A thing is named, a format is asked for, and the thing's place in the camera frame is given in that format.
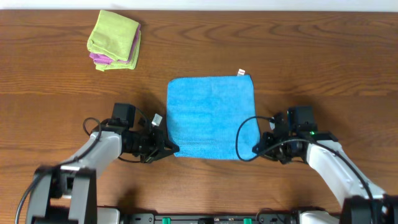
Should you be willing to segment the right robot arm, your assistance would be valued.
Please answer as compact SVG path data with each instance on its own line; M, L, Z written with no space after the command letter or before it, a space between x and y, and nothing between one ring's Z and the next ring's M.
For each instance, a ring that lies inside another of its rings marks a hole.
M341 213L334 216L321 208L299 208L290 214L260 215L260 223L397 223L397 196L367 178L331 132L318 130L311 114L291 111L267 121L271 131L264 132L254 146L256 156L282 164L299 158L327 184Z

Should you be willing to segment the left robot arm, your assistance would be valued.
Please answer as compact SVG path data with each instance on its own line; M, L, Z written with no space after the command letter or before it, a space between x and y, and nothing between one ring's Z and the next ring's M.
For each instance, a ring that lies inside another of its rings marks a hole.
M179 151L163 130L96 127L89 140L55 167L39 167L30 187L26 223L121 223L117 208L97 204L97 179L121 154L151 163Z

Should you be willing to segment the blue microfiber cloth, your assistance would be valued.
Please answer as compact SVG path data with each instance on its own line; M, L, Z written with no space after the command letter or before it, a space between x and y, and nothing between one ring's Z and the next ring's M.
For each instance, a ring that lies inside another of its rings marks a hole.
M176 78L167 86L166 122L177 157L254 157L260 140L250 75Z

